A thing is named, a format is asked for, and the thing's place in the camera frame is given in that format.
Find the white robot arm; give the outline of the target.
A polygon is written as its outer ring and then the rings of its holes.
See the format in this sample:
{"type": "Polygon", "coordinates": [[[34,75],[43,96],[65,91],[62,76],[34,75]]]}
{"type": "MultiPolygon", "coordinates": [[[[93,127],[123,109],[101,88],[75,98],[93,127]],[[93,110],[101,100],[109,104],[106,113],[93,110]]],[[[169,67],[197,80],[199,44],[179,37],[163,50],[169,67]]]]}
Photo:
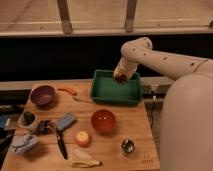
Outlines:
{"type": "Polygon", "coordinates": [[[147,37],[121,46],[113,77],[144,65],[174,81],[160,124],[160,171],[213,171],[213,59],[155,51],[147,37]]]}

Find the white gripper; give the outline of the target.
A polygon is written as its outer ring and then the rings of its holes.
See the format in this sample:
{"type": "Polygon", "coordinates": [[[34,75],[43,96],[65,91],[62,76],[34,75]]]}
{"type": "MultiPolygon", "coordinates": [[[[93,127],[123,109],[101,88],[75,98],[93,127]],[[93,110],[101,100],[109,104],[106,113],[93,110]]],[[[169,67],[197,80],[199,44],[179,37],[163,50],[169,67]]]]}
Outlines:
{"type": "Polygon", "coordinates": [[[118,62],[118,65],[116,66],[115,70],[113,71],[113,79],[116,76],[125,75],[129,80],[136,72],[137,66],[137,63],[131,62],[126,58],[122,57],[118,62]]]}

